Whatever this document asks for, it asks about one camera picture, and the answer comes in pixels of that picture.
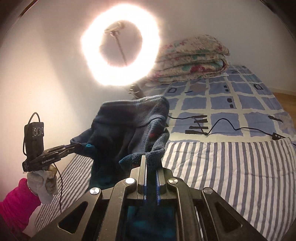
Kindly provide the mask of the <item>left hand grey glove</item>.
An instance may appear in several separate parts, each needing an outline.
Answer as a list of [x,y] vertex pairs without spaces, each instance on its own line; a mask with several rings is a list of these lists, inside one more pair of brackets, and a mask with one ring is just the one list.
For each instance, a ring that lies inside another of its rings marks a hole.
[[27,173],[27,186],[42,204],[50,204],[58,193],[57,168],[50,164],[43,170]]

